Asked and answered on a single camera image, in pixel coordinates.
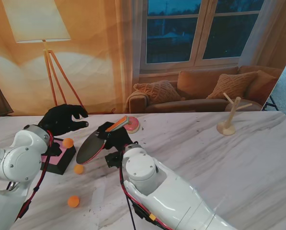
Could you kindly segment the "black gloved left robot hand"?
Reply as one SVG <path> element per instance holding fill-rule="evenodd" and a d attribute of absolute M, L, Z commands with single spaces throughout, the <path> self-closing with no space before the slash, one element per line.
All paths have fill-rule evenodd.
<path fill-rule="evenodd" d="M 87 118 L 87 111 L 80 105 L 63 104 L 48 110 L 38 126 L 49 131 L 53 136 L 64 135 L 89 126 L 86 121 L 73 121 L 72 117 L 79 119 Z"/>

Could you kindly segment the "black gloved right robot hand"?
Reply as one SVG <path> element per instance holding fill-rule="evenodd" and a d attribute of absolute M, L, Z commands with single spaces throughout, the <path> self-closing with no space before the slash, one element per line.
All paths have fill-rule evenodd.
<path fill-rule="evenodd" d="M 106 132 L 106 130 L 112 125 L 112 122 L 105 122 L 99 126 L 96 130 L 98 132 L 98 138 L 105 140 L 104 148 L 106 150 L 115 147 L 118 151 L 122 151 L 127 145 L 132 144 L 133 141 L 130 139 L 124 127 L 121 127 L 112 132 Z"/>

